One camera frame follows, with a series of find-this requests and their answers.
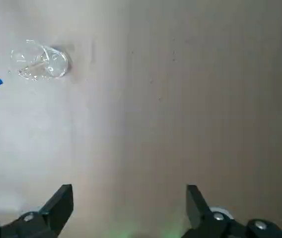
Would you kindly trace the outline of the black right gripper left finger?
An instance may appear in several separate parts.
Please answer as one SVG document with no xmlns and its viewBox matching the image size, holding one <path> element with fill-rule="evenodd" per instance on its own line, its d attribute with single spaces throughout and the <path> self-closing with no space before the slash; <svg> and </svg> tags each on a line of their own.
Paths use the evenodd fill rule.
<svg viewBox="0 0 282 238">
<path fill-rule="evenodd" d="M 0 238 L 57 238 L 73 212 L 71 184 L 62 185 L 39 211 L 0 225 Z"/>
</svg>

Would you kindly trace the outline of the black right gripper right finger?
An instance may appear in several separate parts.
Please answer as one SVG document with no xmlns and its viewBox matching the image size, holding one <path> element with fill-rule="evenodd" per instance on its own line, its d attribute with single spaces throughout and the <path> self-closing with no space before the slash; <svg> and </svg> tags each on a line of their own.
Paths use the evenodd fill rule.
<svg viewBox="0 0 282 238">
<path fill-rule="evenodd" d="M 222 209 L 211 209 L 195 185 L 186 187 L 186 213 L 191 225 L 184 238 L 282 238 L 282 229 L 264 219 L 237 222 Z"/>
</svg>

